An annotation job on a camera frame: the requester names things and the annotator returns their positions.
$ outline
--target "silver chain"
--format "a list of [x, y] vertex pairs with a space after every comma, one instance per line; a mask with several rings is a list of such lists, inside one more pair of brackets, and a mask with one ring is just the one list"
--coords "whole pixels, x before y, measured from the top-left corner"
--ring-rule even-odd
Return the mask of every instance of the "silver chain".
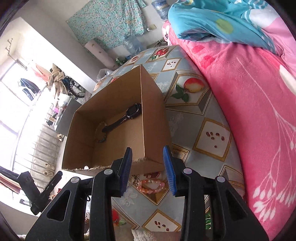
[[133, 175], [131, 177], [131, 183], [129, 183], [127, 187], [132, 186], [132, 185], [137, 186], [139, 181], [140, 181], [139, 175]]

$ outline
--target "patterned tablecloth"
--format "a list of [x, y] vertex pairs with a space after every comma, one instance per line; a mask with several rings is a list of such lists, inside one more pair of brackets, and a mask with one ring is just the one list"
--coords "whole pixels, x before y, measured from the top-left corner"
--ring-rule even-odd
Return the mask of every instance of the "patterned tablecloth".
[[[173, 142], [173, 155], [204, 177], [224, 176], [244, 197], [244, 178], [237, 148], [228, 123], [206, 80], [180, 46], [148, 49], [98, 83], [102, 88], [142, 64], [164, 94]], [[112, 205], [126, 227], [176, 232], [181, 228], [184, 198], [169, 191], [165, 172], [142, 174], [140, 180], [165, 183], [158, 193], [145, 194], [129, 186], [124, 196], [112, 198]], [[155, 183], [143, 184], [147, 189]], [[205, 212], [209, 201], [205, 196]]]

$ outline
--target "fleece blanket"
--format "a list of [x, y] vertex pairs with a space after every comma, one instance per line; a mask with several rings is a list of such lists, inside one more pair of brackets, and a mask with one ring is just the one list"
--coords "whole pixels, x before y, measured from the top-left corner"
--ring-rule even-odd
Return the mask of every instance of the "fleece blanket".
[[264, 0], [179, 0], [170, 8], [168, 19], [179, 39], [216, 36], [261, 47], [281, 56], [296, 76], [296, 41]]
[[182, 40], [169, 22], [163, 35], [208, 81], [239, 151], [248, 205], [272, 240], [296, 205], [296, 80], [267, 50], [214, 37]]

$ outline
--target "bed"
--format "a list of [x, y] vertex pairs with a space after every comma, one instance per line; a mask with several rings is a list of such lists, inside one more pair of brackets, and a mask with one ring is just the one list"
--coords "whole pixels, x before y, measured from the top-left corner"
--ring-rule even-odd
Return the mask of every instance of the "bed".
[[240, 155], [247, 203], [270, 240], [296, 206], [296, 42], [272, 7], [260, 17], [264, 20], [271, 13], [263, 31], [275, 44], [275, 54], [212, 36], [180, 39], [178, 27], [179, 38], [170, 22], [163, 25], [168, 45], [186, 51], [228, 121]]

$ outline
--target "blue quilt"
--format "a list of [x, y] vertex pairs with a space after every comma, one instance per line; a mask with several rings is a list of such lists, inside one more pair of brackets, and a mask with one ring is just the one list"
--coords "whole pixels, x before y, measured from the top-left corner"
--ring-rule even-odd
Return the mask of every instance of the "blue quilt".
[[251, 9], [267, 5], [263, 0], [179, 0], [171, 6], [168, 19], [180, 39], [216, 36], [275, 53], [273, 41], [248, 19]]

